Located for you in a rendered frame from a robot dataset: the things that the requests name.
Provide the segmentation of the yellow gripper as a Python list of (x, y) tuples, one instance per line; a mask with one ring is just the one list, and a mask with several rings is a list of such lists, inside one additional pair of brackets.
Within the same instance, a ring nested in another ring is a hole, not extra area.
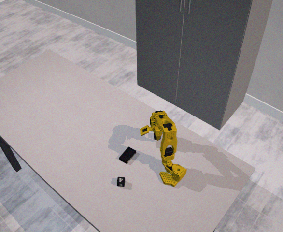
[(149, 133), (149, 131), (153, 131), (155, 133), (155, 136), (156, 136), (156, 140), (158, 141), (162, 135), (162, 132), (158, 127), (154, 127), (154, 128), (151, 128), (149, 127), (148, 125), (145, 126), (145, 127), (142, 127), (140, 128), (140, 133), (141, 133), (141, 136)]

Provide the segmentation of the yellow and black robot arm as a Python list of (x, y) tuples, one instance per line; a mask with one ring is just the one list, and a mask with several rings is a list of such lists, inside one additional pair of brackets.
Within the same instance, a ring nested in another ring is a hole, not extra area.
[[(175, 187), (179, 182), (179, 176), (185, 170), (185, 168), (181, 165), (173, 164), (171, 161), (174, 159), (174, 153), (176, 153), (177, 149), (177, 129), (175, 123), (168, 118), (165, 111), (155, 111), (150, 117), (150, 125), (151, 128), (158, 127), (161, 131), (163, 131), (160, 153), (162, 164), (167, 172), (160, 172), (159, 175), (165, 185), (172, 185)], [(172, 145), (172, 148), (167, 148), (168, 145)]]

